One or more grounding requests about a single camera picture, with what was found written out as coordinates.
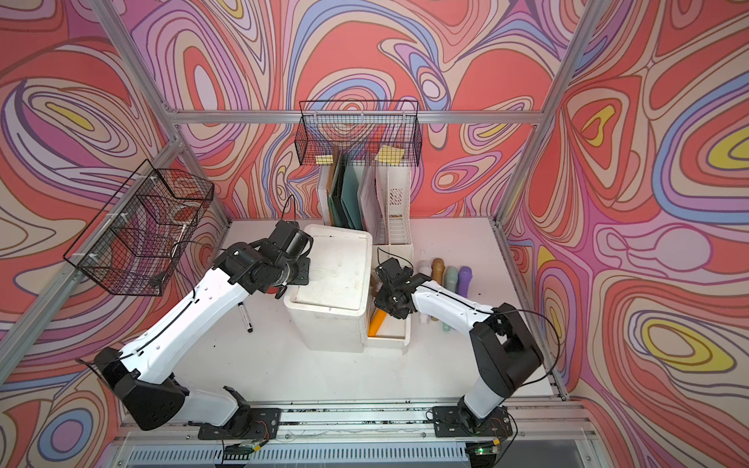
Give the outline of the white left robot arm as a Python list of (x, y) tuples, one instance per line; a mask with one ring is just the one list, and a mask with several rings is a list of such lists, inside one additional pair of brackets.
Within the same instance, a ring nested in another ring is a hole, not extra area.
[(143, 431), (184, 422), (220, 438), (251, 435), (251, 405), (231, 387), (224, 393), (190, 390), (174, 370), (220, 318), (251, 294), (307, 285), (313, 240), (305, 233), (287, 247), (269, 239), (227, 248), (193, 292), (122, 349), (103, 349), (94, 365)]

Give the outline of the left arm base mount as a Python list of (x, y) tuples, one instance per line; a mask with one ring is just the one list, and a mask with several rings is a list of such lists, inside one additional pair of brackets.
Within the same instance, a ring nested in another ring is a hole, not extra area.
[(250, 440), (267, 442), (277, 436), (281, 413), (278, 408), (254, 408), (234, 388), (224, 386), (238, 404), (238, 409), (222, 426), (201, 423), (198, 439), (205, 441)]

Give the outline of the purple microphone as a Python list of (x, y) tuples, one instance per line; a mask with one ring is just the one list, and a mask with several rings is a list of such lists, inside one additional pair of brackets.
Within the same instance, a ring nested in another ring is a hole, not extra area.
[(463, 266), (460, 271), (458, 271), (458, 284), (456, 285), (456, 292), (463, 298), (468, 298), (472, 278), (473, 272), (470, 267)]

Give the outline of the mint green microphone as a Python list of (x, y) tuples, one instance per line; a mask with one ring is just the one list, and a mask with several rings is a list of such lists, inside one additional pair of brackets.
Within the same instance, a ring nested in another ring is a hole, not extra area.
[(455, 293), (458, 289), (458, 269), (454, 266), (448, 266), (443, 275), (442, 286), (448, 291)]

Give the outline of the white pull-out drawer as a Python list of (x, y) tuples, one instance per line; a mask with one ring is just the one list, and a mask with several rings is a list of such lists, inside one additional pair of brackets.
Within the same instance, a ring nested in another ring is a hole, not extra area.
[(412, 319), (398, 320), (388, 315), (384, 321), (377, 337), (368, 337), (368, 328), (373, 313), (376, 310), (374, 305), (376, 294), (382, 283), (376, 275), (371, 275), (370, 294), (367, 309), (367, 325), (364, 333), (364, 345), (369, 348), (392, 349), (401, 351), (405, 354), (411, 343), (412, 337)]

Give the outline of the white drawer cabinet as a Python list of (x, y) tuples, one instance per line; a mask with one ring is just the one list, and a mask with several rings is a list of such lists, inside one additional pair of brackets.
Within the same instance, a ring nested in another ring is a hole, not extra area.
[(370, 297), (372, 235), (310, 224), (309, 283), (292, 286), (284, 304), (312, 351), (361, 353)]

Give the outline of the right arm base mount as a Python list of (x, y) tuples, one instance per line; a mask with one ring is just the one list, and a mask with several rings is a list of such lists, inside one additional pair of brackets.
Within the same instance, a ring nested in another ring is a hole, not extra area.
[(514, 435), (506, 407), (498, 406), (486, 417), (476, 417), (464, 406), (437, 406), (426, 412), (437, 438), (481, 438), (505, 440)]

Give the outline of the gold microphone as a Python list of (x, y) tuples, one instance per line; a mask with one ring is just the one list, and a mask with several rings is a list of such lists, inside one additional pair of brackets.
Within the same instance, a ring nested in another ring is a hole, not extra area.
[(435, 257), (431, 263), (431, 277), (432, 280), (438, 283), (440, 286), (443, 285), (445, 263), (440, 257)]

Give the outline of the white microphone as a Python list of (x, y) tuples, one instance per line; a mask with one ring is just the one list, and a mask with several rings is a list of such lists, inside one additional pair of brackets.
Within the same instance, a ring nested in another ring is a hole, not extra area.
[[(417, 272), (421, 273), (431, 279), (431, 263), (429, 261), (420, 261), (417, 264)], [(427, 325), (430, 322), (430, 318), (425, 313), (419, 313), (419, 323)]]

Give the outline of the orange microphone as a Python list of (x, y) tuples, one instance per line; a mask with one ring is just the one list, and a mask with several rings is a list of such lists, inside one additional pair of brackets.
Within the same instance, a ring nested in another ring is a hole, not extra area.
[(374, 311), (368, 328), (368, 337), (378, 336), (378, 333), (380, 332), (380, 329), (382, 328), (382, 325), (387, 317), (388, 314), (380, 308), (377, 308)]

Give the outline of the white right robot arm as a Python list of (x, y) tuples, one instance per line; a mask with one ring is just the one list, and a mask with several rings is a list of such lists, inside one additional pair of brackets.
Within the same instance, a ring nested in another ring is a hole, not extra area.
[(406, 268), (378, 273), (376, 308), (405, 320), (417, 312), (434, 317), (469, 338), (479, 378), (454, 407), (431, 410), (438, 437), (488, 437), (513, 425), (502, 404), (544, 364), (536, 339), (510, 304), (491, 307), (463, 298), (429, 277)]

